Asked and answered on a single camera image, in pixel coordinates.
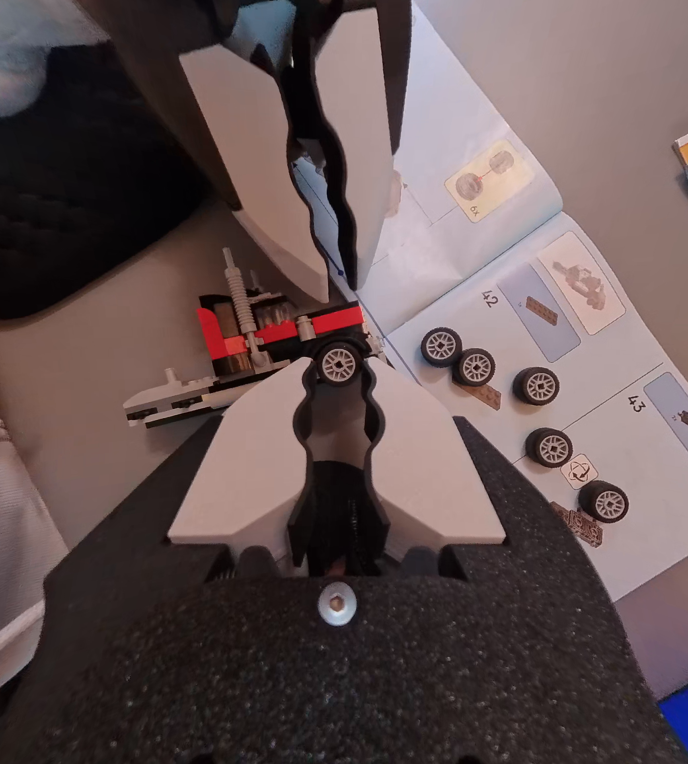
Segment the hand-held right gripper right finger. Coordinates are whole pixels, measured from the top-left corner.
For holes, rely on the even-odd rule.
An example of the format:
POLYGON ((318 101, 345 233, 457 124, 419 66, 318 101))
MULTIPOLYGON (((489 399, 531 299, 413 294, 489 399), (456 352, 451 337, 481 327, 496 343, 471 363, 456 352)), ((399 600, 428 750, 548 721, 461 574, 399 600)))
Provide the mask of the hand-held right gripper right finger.
POLYGON ((507 535, 446 408, 379 358, 364 361, 362 396, 368 552, 401 561, 415 547, 500 545, 507 535))

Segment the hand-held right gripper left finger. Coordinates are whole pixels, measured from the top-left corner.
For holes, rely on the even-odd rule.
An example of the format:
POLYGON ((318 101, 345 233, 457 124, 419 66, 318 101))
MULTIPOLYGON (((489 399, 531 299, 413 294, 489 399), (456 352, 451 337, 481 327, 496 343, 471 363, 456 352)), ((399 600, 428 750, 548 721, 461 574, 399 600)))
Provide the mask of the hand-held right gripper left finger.
POLYGON ((230 406, 167 532, 174 545, 249 547, 305 570, 309 533, 299 524, 312 476, 305 414, 316 367, 300 358, 230 406))

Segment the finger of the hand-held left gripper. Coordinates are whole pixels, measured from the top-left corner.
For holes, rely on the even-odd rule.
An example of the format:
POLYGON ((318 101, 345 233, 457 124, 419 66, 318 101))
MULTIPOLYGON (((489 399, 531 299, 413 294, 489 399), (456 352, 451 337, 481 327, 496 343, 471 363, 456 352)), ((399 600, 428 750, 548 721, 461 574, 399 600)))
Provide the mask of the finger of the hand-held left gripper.
POLYGON ((239 209, 234 217, 273 265, 313 300, 329 301, 329 268, 310 206, 292 178, 291 121, 281 92, 287 34, 217 43, 179 56, 239 209))
POLYGON ((339 244, 349 285, 361 289, 377 251, 394 171, 377 9, 343 12, 318 52, 320 109, 341 158, 339 244))

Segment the small lego wheel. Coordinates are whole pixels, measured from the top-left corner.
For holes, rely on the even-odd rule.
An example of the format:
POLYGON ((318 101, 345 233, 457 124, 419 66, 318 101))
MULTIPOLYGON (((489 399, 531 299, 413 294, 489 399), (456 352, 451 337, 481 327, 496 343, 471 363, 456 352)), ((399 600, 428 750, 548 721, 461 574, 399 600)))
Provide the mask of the small lego wheel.
POLYGON ((630 502, 625 492, 616 485, 593 480, 579 490, 578 506, 593 520, 612 524, 625 518, 630 502))
POLYGON ((465 349, 452 368, 452 378, 466 387, 483 387, 489 384, 496 370, 493 356, 484 349, 465 349))
POLYGON ((347 387, 361 372, 360 350, 347 341, 335 341, 321 349, 315 357, 317 376, 330 387, 347 387))
POLYGON ((512 392, 524 404, 546 406, 559 395, 560 381, 549 368, 529 367, 514 377, 512 392))
POLYGON ((573 455, 573 444, 568 435, 558 429, 542 427, 526 437, 526 456, 548 469, 561 468, 573 455))
POLYGON ((420 345, 425 362, 434 368, 449 368, 457 362, 463 350, 461 336, 448 327, 428 331, 420 345))

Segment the red black lego vehicle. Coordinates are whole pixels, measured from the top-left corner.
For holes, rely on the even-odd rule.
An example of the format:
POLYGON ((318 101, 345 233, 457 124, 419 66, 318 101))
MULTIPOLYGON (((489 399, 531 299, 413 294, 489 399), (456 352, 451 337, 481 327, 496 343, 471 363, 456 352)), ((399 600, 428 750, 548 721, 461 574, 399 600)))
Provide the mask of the red black lego vehicle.
POLYGON ((246 288, 231 250, 223 248, 230 293, 199 298, 197 316, 213 374, 181 380, 167 368, 164 385, 143 390, 124 403, 130 427, 147 429, 223 411, 258 383, 300 358, 316 368, 318 352, 335 341, 347 341, 366 358, 389 363, 382 340, 373 332, 358 301, 316 312, 300 313, 281 292, 262 291, 255 273, 246 288))

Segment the person's left forearm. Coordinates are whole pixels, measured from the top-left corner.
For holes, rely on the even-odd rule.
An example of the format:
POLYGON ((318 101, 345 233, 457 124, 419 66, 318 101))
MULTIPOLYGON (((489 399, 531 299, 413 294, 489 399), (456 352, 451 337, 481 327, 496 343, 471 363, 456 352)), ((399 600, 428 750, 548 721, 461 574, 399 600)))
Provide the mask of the person's left forearm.
POLYGON ((0 1, 0 119, 38 98, 53 48, 108 40, 76 2, 0 1))

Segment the open lego instruction booklet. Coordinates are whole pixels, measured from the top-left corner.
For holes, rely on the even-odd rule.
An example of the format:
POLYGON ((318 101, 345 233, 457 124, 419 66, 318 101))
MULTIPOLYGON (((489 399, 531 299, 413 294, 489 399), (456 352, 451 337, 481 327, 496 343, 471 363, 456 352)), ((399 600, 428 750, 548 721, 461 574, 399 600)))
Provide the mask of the open lego instruction booklet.
POLYGON ((349 287, 329 182, 312 160, 294 169, 310 200, 331 277, 357 300, 388 360, 455 423, 470 424, 550 502, 580 510, 593 480, 622 489, 629 511, 578 544, 614 601, 688 557, 688 382, 635 310, 558 189, 431 26, 412 9, 412 45, 390 202, 367 281, 349 287), (448 327, 463 350, 489 352, 495 411, 434 368, 425 334, 448 327), (546 406, 512 392, 522 369, 552 370, 546 406), (558 429, 571 460, 526 456, 528 434, 558 429))

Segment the small dark lego piece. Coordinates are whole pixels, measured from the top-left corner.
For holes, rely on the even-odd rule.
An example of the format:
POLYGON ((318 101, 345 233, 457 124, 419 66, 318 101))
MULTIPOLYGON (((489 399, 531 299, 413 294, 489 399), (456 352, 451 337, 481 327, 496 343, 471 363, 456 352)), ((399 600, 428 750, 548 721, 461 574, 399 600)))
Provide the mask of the small dark lego piece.
POLYGON ((579 540, 592 548, 601 546, 604 539, 601 524, 581 510, 568 510, 555 501, 550 502, 550 507, 579 540))
POLYGON ((495 411, 501 409, 501 393, 489 384, 482 386, 461 385, 463 390, 495 411))

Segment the black quilted pad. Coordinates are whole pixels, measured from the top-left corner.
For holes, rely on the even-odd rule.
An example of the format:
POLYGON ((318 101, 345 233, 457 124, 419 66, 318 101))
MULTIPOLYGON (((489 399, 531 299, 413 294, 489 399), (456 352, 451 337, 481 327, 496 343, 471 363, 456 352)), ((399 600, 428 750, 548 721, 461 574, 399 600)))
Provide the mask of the black quilted pad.
POLYGON ((54 307, 220 199, 112 43, 53 49, 0 119, 0 320, 54 307))

